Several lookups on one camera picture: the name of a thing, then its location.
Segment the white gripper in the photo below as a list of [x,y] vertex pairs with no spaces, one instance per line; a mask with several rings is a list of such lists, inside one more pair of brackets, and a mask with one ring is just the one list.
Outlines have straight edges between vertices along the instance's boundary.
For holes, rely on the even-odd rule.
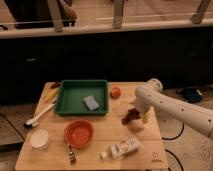
[[150,105],[147,105],[145,102],[140,101],[135,98],[131,105],[135,107],[135,109],[139,112],[139,115],[142,118],[143,123],[147,123],[149,121],[149,110],[151,109]]

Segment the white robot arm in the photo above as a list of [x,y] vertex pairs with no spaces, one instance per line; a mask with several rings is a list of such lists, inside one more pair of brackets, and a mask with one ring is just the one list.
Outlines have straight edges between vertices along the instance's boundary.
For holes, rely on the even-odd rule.
[[141,114],[154,107],[213,140],[213,110],[169,97],[162,90],[163,85],[156,78],[143,82],[135,89],[132,104]]

